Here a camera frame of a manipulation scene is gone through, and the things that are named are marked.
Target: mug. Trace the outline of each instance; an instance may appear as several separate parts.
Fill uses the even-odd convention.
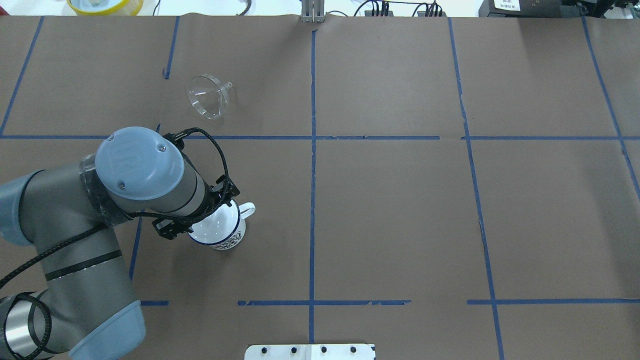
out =
[[[230,205],[223,204],[213,214],[191,226],[189,236],[193,241],[208,245],[216,250],[228,250],[236,246],[244,237],[246,218],[255,212],[252,202],[238,205],[231,200]]]

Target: white bracket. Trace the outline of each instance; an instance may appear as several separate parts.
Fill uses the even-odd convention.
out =
[[[324,22],[324,0],[302,0],[302,22]]]
[[[370,344],[252,345],[244,360],[375,360]]]

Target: clear plastic glass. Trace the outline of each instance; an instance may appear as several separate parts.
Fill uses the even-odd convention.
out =
[[[193,108],[207,119],[218,119],[231,103],[229,90],[232,83],[223,83],[210,74],[202,74],[191,79],[187,86],[187,96]]]

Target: light blue cap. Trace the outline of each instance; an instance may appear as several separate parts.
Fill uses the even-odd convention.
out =
[[[138,347],[146,334],[137,300],[96,327],[69,351],[69,356],[73,360],[116,360]]]
[[[100,144],[95,170],[104,186],[116,195],[151,200],[180,183],[184,160],[178,148],[155,131],[125,127]]]
[[[20,246],[33,245],[20,228],[19,208],[24,188],[37,173],[39,171],[0,185],[0,236],[10,243]]]

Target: blue rim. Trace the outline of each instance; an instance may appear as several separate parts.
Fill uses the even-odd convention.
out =
[[[236,233],[236,230],[238,230],[238,225],[240,225],[240,206],[238,206],[238,203],[237,203],[235,200],[232,200],[232,201],[234,202],[234,204],[236,204],[236,207],[238,208],[238,221],[236,222],[236,227],[234,227],[234,230],[233,230],[233,231],[232,231],[232,232],[231,232],[231,233],[230,233],[226,238],[224,238],[223,240],[218,241],[217,243],[210,244],[210,243],[201,243],[201,242],[199,242],[198,240],[196,240],[196,239],[194,239],[193,237],[191,237],[191,234],[189,234],[189,237],[190,237],[193,241],[195,241],[195,242],[197,242],[197,243],[199,243],[199,244],[202,244],[202,245],[207,245],[207,246],[218,245],[218,244],[221,244],[221,243],[223,243],[223,242],[225,242],[225,241],[229,240],[229,238],[230,238],[233,234],[235,234],[235,233]]]

